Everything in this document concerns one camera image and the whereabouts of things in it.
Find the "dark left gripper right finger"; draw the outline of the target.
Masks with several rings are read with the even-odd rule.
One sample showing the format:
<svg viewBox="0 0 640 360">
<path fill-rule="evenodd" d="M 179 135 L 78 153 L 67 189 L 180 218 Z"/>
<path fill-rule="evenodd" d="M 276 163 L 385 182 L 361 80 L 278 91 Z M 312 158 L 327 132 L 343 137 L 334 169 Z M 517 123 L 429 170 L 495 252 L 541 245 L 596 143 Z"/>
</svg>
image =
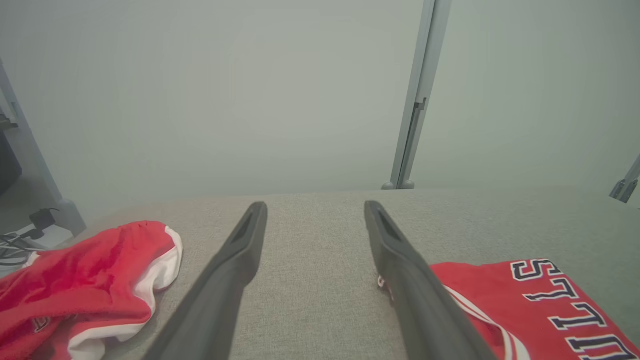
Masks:
<svg viewBox="0 0 640 360">
<path fill-rule="evenodd" d="M 390 294 L 409 360 L 496 360 L 383 205 L 364 205 L 375 268 Z"/>
</svg>

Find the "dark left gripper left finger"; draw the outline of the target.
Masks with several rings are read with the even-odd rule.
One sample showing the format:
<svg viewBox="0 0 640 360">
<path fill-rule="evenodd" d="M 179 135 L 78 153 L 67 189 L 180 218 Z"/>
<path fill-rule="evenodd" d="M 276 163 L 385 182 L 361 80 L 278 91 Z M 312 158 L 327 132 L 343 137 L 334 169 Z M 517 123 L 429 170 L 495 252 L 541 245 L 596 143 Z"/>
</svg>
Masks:
<svg viewBox="0 0 640 360">
<path fill-rule="evenodd" d="M 258 273 L 268 207 L 252 203 L 142 360 L 228 360 L 243 292 Z"/>
</svg>

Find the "red basketball jersey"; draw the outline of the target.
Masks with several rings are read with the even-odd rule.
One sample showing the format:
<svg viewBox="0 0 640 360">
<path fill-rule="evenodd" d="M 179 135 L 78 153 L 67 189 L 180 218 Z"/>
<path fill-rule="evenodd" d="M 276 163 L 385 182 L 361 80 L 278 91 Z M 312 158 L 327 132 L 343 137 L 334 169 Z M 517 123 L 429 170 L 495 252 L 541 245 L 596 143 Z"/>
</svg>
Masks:
<svg viewBox="0 0 640 360">
<path fill-rule="evenodd" d="M 640 349 L 551 260 L 430 269 L 495 360 L 640 360 Z"/>
</svg>

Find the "red shorts with white trim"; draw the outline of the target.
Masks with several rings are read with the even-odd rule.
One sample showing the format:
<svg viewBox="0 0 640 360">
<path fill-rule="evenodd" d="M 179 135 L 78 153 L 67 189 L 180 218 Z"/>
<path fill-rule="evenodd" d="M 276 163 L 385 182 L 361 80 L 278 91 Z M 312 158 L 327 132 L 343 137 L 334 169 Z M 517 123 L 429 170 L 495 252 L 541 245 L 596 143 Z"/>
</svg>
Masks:
<svg viewBox="0 0 640 360">
<path fill-rule="evenodd" d="M 153 317 L 183 251 L 168 225 L 137 221 L 32 253 L 0 278 L 0 360 L 102 360 Z"/>
</svg>

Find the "black power adapter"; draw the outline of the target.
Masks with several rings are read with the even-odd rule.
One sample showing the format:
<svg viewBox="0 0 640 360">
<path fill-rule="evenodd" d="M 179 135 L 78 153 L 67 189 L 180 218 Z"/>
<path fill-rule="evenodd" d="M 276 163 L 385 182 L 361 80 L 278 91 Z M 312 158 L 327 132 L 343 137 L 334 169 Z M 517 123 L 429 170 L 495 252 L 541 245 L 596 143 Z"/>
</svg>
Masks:
<svg viewBox="0 0 640 360">
<path fill-rule="evenodd" d="M 29 215 L 30 222 L 38 231 L 44 231 L 57 224 L 53 212 L 59 212 L 57 208 L 41 208 Z"/>
</svg>

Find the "black computer tower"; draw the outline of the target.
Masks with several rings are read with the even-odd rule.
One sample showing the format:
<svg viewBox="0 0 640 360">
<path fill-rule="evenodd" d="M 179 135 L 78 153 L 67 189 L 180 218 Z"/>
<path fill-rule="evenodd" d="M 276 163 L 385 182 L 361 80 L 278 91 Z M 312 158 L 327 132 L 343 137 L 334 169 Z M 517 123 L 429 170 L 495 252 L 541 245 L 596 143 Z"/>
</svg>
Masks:
<svg viewBox="0 0 640 360">
<path fill-rule="evenodd" d="M 5 133 L 0 131 L 0 197 L 18 182 L 22 166 Z"/>
</svg>

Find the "grey partition post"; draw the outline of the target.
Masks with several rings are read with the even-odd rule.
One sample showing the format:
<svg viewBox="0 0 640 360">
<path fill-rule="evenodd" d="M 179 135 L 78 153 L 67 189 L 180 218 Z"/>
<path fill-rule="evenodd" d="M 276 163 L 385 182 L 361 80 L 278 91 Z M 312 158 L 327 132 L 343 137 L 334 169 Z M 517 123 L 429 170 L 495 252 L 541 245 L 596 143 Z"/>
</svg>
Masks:
<svg viewBox="0 0 640 360">
<path fill-rule="evenodd" d="M 13 129 L 19 133 L 19 141 L 22 142 L 22 146 L 26 150 L 26 160 L 35 170 L 36 178 L 46 194 L 45 199 L 49 203 L 55 204 L 54 207 L 59 210 L 57 215 L 58 223 L 62 228 L 71 231 L 74 236 L 78 236 L 87 230 L 85 220 L 80 214 L 77 205 L 62 194 L 55 182 L 50 167 L 35 139 L 34 132 L 10 82 L 2 58 L 0 58 L 0 97 L 6 103 L 6 105 L 0 105 L 3 116 L 9 116 L 10 123 L 16 124 Z"/>
<path fill-rule="evenodd" d="M 618 181 L 610 192 L 610 198 L 627 204 L 640 181 L 640 155 L 636 158 L 627 174 Z"/>
<path fill-rule="evenodd" d="M 382 185 L 384 191 L 415 188 L 411 174 L 426 110 L 432 98 L 452 4 L 453 0 L 423 0 L 397 148 L 390 180 Z"/>
</svg>

